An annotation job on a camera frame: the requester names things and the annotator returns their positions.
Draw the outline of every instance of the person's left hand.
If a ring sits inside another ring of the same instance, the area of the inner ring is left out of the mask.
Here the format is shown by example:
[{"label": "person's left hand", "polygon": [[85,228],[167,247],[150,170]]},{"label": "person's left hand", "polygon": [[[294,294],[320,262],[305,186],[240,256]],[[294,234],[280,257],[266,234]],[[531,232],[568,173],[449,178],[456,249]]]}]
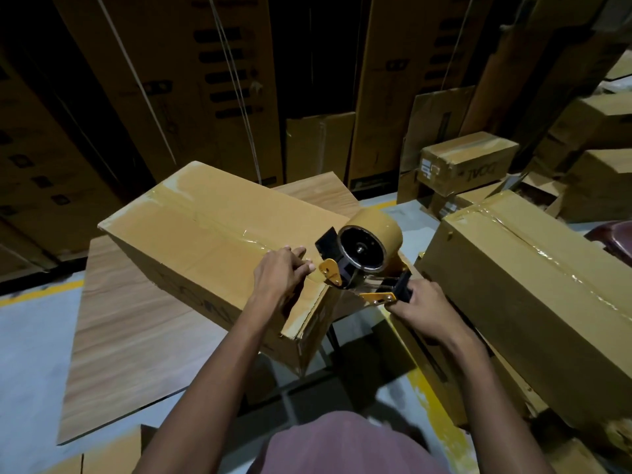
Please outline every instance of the person's left hand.
[{"label": "person's left hand", "polygon": [[268,251],[255,269],[253,295],[271,298],[277,308],[282,306],[315,269],[311,260],[303,260],[305,251],[304,247],[292,250],[289,246]]}]

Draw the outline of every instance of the purple shirt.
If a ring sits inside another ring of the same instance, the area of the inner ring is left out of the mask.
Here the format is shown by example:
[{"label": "purple shirt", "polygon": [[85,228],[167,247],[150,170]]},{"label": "purple shirt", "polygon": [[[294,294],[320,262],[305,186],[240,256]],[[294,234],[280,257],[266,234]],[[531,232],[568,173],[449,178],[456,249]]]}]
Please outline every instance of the purple shirt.
[{"label": "purple shirt", "polygon": [[273,435],[248,472],[447,474],[414,440],[346,411]]}]

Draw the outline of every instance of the yellow painted stripe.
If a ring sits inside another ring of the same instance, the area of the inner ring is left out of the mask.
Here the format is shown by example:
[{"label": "yellow painted stripe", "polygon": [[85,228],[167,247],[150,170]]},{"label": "yellow painted stripe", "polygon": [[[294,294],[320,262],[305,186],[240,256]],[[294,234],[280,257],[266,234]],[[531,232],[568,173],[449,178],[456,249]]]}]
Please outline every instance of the yellow painted stripe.
[{"label": "yellow painted stripe", "polygon": [[64,291],[70,291],[71,289],[76,289],[77,287],[82,286],[83,279],[80,279],[79,281],[65,282],[64,284],[57,284],[55,286],[49,286],[46,289],[42,289],[40,291],[33,291],[32,293],[20,294],[19,296],[15,296],[15,298],[0,300],[0,308],[3,306],[8,306],[9,304],[21,303],[22,301],[36,300],[37,298],[43,298],[44,296],[48,296],[50,294],[63,293]]},{"label": "yellow painted stripe", "polygon": [[368,206],[368,208],[376,208],[380,210],[382,208],[388,208],[389,206],[395,206],[396,204],[397,204],[397,199],[393,199],[392,201],[384,201],[383,203],[378,203],[373,206]]},{"label": "yellow painted stripe", "polygon": [[[384,314],[384,317],[391,326],[391,329],[395,336],[399,339],[402,346],[408,351],[406,344],[401,341],[397,330],[391,324],[391,314],[380,306],[380,311]],[[413,357],[408,353],[411,360],[415,362]],[[469,443],[465,432],[454,425],[450,417],[447,415],[445,408],[438,400],[437,395],[432,390],[432,387],[426,377],[423,375],[421,369],[416,367],[407,374],[408,381],[413,386],[415,394],[419,403],[422,405],[426,413],[428,414],[428,421],[431,424],[432,430],[437,436],[441,445],[443,445],[444,452],[452,471],[456,474],[474,474],[478,473],[478,464],[474,457],[474,450]]]}]

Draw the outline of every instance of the person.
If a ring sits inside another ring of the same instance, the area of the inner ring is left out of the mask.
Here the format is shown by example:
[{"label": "person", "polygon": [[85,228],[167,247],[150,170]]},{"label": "person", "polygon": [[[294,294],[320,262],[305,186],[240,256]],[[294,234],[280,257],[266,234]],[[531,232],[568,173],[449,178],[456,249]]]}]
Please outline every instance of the person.
[{"label": "person", "polygon": [[[215,473],[249,369],[276,310],[296,295],[314,270],[305,248],[269,251],[257,266],[253,292],[217,349],[142,454],[135,474]],[[387,309],[448,350],[462,371],[462,395],[481,472],[553,473],[514,410],[485,346],[449,304],[441,288],[411,280],[410,303]],[[355,413],[330,413],[275,434],[249,472],[445,473],[422,446]]]}]

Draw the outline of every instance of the person's left arm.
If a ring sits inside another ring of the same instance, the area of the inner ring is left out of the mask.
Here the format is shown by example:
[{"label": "person's left arm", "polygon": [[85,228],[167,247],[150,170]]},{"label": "person's left arm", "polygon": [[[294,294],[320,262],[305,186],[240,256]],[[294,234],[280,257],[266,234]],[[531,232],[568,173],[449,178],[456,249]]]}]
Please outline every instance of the person's left arm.
[{"label": "person's left arm", "polygon": [[304,253],[303,247],[285,247],[264,256],[241,315],[164,420],[134,474],[217,471],[267,324],[314,270],[302,260]]}]

